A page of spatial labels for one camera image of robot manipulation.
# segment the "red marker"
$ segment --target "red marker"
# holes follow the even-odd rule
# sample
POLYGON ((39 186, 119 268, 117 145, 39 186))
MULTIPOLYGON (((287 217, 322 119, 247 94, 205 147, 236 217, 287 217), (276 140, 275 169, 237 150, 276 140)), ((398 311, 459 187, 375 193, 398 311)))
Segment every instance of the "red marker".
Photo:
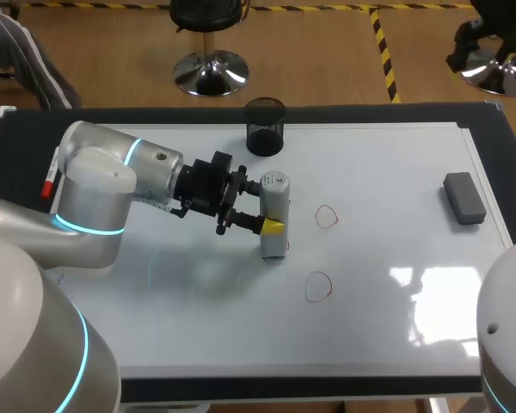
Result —
POLYGON ((55 181, 55 175, 58 173, 58 153, 59 146, 55 148, 52 163, 50 164, 50 169, 48 170, 48 175, 46 176, 46 181, 44 182, 44 187, 42 188, 42 192, 40 193, 40 196, 44 200, 50 198, 50 195, 52 194, 53 181, 55 181))

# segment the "whiteboard eraser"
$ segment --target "whiteboard eraser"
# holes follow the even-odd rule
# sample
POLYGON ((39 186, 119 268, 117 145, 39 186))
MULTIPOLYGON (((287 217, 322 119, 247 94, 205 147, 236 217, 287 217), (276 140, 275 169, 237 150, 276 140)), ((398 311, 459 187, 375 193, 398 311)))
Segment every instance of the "whiteboard eraser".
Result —
POLYGON ((444 187, 459 224, 481 224, 485 220, 487 212, 470 173, 447 174, 444 187))

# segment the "whiteboard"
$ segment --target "whiteboard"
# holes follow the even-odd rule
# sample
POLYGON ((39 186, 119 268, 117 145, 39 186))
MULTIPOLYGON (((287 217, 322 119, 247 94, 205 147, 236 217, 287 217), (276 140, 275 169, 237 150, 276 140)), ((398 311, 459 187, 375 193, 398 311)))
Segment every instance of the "whiteboard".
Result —
MULTIPOLYGON (((479 374, 476 298, 511 245, 470 133, 455 124, 287 125, 269 158, 245 125, 115 125, 181 151, 215 151, 249 179, 291 179, 290 250, 134 203, 115 264, 48 274, 107 341, 123 378, 479 374), (488 216, 461 226, 443 181, 470 172, 488 216), (335 211, 336 217, 326 204, 335 211)), ((257 214, 259 199, 239 196, 257 214)))

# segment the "chrome stool base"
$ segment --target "chrome stool base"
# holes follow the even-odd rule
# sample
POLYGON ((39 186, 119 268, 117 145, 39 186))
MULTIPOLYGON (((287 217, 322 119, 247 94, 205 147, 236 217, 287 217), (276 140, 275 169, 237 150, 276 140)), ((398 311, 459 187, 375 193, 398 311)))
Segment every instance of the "chrome stool base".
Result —
POLYGON ((516 56, 500 65, 489 49, 472 52, 461 74, 472 86, 488 93, 516 96, 516 56))
POLYGON ((239 90, 249 80, 249 67, 239 55, 215 51, 192 53, 174 68, 175 84, 195 96, 224 96, 239 90))

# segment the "gray pants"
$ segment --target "gray pants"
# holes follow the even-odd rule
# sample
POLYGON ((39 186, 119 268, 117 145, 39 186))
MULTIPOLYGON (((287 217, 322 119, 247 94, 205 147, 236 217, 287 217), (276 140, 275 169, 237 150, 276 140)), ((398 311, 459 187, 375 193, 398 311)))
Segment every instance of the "gray pants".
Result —
POLYGON ((41 44, 1 10, 0 67, 13 68, 15 80, 34 93, 44 109, 82 107, 77 92, 52 64, 41 44))

